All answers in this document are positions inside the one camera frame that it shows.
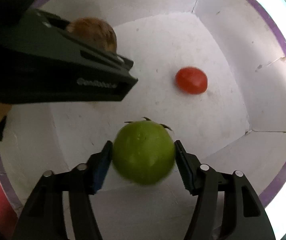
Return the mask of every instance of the tomato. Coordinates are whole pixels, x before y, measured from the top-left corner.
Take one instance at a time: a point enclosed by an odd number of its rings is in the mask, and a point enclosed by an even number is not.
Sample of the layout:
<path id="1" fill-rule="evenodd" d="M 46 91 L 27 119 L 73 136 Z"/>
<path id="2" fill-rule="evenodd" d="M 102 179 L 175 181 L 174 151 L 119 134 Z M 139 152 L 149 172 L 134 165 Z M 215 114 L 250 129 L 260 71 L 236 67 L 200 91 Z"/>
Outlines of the tomato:
<path id="1" fill-rule="evenodd" d="M 181 68 L 175 76 L 176 85 L 186 93 L 201 94 L 207 89 L 205 73 L 195 67 Z"/>
<path id="2" fill-rule="evenodd" d="M 174 166 L 174 142 L 161 124 L 132 122 L 118 132 L 112 161 L 123 177 L 141 185 L 155 184 Z"/>

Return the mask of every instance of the green tomato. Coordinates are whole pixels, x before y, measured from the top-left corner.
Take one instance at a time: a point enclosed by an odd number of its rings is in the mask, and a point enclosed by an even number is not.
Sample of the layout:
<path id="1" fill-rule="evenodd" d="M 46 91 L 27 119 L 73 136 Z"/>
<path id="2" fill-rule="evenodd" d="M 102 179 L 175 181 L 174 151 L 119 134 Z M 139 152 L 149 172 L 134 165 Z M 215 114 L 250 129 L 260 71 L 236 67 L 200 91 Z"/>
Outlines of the green tomato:
<path id="1" fill-rule="evenodd" d="M 174 142 L 161 124 L 132 122 L 118 132 L 112 160 L 123 177 L 141 185 L 155 184 L 173 168 Z"/>

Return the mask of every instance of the red cherry tomato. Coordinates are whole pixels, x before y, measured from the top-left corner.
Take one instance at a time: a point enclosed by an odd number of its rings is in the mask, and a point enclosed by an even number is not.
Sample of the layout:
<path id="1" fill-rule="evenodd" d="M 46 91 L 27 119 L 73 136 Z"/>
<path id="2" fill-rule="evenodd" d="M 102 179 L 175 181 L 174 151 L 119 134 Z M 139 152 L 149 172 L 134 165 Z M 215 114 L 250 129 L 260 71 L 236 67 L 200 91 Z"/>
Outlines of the red cherry tomato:
<path id="1" fill-rule="evenodd" d="M 186 93 L 197 95 L 207 89 L 205 73 L 195 67 L 181 68 L 175 76 L 176 85 Z"/>

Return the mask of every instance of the brand logo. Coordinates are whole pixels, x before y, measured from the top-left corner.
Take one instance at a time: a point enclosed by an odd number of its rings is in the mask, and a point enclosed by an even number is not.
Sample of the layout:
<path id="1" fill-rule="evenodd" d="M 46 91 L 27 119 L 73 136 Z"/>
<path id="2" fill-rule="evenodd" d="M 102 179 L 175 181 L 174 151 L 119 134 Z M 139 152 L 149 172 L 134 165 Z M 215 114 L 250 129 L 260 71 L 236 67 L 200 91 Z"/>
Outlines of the brand logo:
<path id="1" fill-rule="evenodd" d="M 100 88 L 116 88 L 117 84 L 100 82 L 97 80 L 85 80 L 84 78 L 78 78 L 76 83 L 80 86 L 92 86 L 92 87 L 100 87 Z"/>

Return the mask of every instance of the silver screw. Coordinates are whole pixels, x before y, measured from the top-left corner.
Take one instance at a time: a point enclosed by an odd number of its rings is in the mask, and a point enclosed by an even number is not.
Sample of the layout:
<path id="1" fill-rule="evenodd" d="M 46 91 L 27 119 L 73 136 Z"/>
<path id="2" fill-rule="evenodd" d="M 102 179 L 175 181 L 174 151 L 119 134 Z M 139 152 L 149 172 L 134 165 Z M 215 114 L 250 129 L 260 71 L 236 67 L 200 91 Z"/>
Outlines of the silver screw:
<path id="1" fill-rule="evenodd" d="M 52 171 L 45 171 L 44 173 L 43 173 L 43 176 L 44 177 L 49 177 L 49 176 L 52 176 L 53 175 L 53 172 Z"/>
<path id="2" fill-rule="evenodd" d="M 43 22 L 43 24 L 44 24 L 47 28 L 52 27 L 51 24 L 49 24 L 49 23 L 47 23 L 47 22 Z"/>
<path id="3" fill-rule="evenodd" d="M 77 169 L 79 171 L 84 171 L 84 170 L 87 169 L 87 164 L 86 163 L 81 163 L 81 164 L 77 165 Z"/>
<path id="4" fill-rule="evenodd" d="M 238 177 L 242 177 L 244 174 L 241 171 L 235 171 L 235 175 Z"/>
<path id="5" fill-rule="evenodd" d="M 203 170 L 203 171 L 208 171 L 210 167 L 209 167 L 208 165 L 206 165 L 206 164 L 202 164 L 202 165 L 200 166 L 200 168 L 201 168 L 201 170 Z"/>

